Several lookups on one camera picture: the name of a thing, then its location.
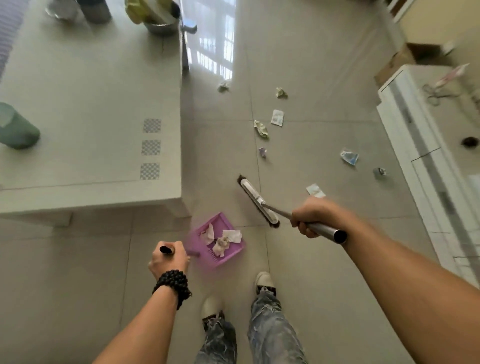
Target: dustpan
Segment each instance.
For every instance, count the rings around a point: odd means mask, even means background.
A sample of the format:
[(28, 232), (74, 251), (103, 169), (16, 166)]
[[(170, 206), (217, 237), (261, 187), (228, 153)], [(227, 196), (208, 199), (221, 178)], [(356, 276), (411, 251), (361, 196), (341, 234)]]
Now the dustpan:
[(216, 214), (211, 219), (209, 219), (205, 224), (190, 233), (190, 244), (188, 248), (191, 251), (199, 252), (200, 256), (198, 257), (198, 259), (201, 260), (203, 263), (205, 263), (209, 267), (216, 268), (226, 263), (231, 258), (240, 253), (245, 248), (245, 241), (242, 238), (240, 244), (231, 243), (230, 247), (225, 251), (224, 257), (216, 256), (212, 250), (215, 242), (209, 245), (205, 245), (205, 242), (200, 236), (202, 232), (208, 229), (208, 226), (210, 224), (213, 225), (213, 230), (215, 232), (216, 238), (222, 237), (223, 230), (235, 230), (235, 228), (227, 219), (225, 214), (223, 212), (220, 212), (219, 214)]

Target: beaded bracelet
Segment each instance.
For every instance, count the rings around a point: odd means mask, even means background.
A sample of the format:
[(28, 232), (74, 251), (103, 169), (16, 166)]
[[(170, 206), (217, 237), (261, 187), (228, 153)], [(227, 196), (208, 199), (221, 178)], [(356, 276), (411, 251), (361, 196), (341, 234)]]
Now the beaded bracelet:
[(154, 294), (155, 291), (158, 290), (158, 288), (161, 286), (171, 287), (177, 292), (179, 298), (177, 311), (180, 309), (183, 301), (187, 300), (192, 295), (192, 292), (190, 292), (190, 290), (188, 289), (187, 276), (178, 269), (169, 270), (168, 272), (162, 274), (162, 276), (156, 283), (155, 288), (153, 288), (152, 294)]

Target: white sneaker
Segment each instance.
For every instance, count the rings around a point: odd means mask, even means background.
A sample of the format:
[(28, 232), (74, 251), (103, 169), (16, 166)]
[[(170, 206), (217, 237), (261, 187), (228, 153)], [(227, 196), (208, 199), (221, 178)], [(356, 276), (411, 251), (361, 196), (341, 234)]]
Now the white sneaker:
[(260, 292), (263, 291), (269, 291), (276, 297), (276, 287), (273, 283), (270, 273), (260, 272), (257, 274), (257, 278), (255, 280), (255, 291), (257, 294), (260, 294)]
[(225, 320), (225, 314), (223, 313), (223, 301), (216, 296), (208, 296), (202, 306), (202, 323), (204, 325), (205, 332), (208, 330), (208, 323), (211, 320), (222, 318)]

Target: cardboard box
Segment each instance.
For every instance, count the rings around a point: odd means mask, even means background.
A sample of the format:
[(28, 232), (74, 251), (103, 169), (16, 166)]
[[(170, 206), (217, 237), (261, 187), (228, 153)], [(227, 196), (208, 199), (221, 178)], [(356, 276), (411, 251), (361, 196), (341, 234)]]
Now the cardboard box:
[(389, 63), (375, 76), (378, 87), (382, 87), (404, 64), (450, 66), (450, 61), (436, 44), (405, 43)]

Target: light blue jeans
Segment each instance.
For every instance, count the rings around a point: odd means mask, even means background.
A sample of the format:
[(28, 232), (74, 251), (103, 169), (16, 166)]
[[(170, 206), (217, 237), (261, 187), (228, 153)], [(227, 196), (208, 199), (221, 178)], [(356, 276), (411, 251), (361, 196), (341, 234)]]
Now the light blue jeans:
[[(280, 301), (273, 293), (261, 292), (253, 302), (248, 339), (255, 364), (307, 364), (297, 334), (283, 315)], [(212, 319), (195, 364), (236, 362), (234, 327), (222, 319)]]

